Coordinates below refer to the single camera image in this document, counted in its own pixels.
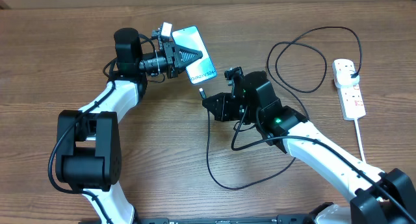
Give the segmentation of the smartphone with blue screen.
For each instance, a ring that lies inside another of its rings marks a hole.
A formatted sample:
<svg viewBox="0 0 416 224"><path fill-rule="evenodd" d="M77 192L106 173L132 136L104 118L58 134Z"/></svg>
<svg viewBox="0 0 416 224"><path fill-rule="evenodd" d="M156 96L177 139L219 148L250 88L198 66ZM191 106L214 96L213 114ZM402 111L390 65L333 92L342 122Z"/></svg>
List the smartphone with blue screen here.
<svg viewBox="0 0 416 224"><path fill-rule="evenodd" d="M178 49L179 67L185 68L192 84L217 76L216 68L196 26L174 31L172 39Z"/></svg>

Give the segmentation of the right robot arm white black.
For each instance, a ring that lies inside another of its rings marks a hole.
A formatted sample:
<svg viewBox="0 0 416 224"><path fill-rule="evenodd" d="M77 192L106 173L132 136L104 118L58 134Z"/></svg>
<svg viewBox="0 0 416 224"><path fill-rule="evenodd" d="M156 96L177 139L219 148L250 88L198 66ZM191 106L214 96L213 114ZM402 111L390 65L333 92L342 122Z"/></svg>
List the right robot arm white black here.
<svg viewBox="0 0 416 224"><path fill-rule="evenodd" d="M386 173L325 137L307 117L282 105L264 71L226 71L225 77L231 92L207 97L200 91L203 107L215 120L254 124L261 143L310 166L349 204L324 203L304 215L303 223L415 222L415 187L403 171Z"/></svg>

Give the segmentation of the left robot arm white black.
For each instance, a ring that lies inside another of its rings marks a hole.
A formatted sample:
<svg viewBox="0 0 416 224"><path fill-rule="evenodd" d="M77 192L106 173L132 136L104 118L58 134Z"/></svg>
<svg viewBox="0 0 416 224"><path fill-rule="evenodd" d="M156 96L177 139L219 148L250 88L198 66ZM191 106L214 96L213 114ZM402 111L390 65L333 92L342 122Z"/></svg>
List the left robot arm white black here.
<svg viewBox="0 0 416 224"><path fill-rule="evenodd" d="M195 26L173 31L163 23L150 37L122 28L114 33L114 42L116 58L103 68L104 91L79 110L58 115L47 174L57 191L86 197L100 223L140 223L119 182L118 124L141 102L149 76L172 79L187 72L197 84L216 77L216 70Z"/></svg>

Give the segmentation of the white charger plug adapter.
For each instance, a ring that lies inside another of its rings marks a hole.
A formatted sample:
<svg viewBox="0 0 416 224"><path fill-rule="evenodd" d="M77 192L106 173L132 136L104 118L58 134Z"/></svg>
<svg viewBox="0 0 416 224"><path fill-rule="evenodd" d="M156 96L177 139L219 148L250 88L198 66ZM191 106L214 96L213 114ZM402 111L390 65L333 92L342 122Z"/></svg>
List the white charger plug adapter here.
<svg viewBox="0 0 416 224"><path fill-rule="evenodd" d="M336 69L334 74L334 83L337 88L348 88L359 84L360 76L355 71L341 71Z"/></svg>

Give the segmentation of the white power strip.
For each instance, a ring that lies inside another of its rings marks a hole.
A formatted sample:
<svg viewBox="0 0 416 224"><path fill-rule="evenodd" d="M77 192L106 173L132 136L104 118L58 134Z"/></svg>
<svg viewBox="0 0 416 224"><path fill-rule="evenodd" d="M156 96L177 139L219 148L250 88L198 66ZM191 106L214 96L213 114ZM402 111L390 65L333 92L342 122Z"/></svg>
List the white power strip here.
<svg viewBox="0 0 416 224"><path fill-rule="evenodd" d="M354 63L351 60L340 58L332 63L333 78L335 70L352 70L356 72ZM343 118L347 121L355 121L366 115L363 98L359 84L348 88L337 88L339 102Z"/></svg>

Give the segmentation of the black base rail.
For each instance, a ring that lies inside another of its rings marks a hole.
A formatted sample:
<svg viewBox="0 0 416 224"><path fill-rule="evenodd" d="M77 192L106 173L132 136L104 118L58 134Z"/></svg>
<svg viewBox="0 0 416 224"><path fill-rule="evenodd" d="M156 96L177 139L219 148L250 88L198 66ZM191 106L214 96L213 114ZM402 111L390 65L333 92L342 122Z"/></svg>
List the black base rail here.
<svg viewBox="0 0 416 224"><path fill-rule="evenodd" d="M279 214L276 217L168 219L141 218L140 224L303 224L314 223L313 214Z"/></svg>

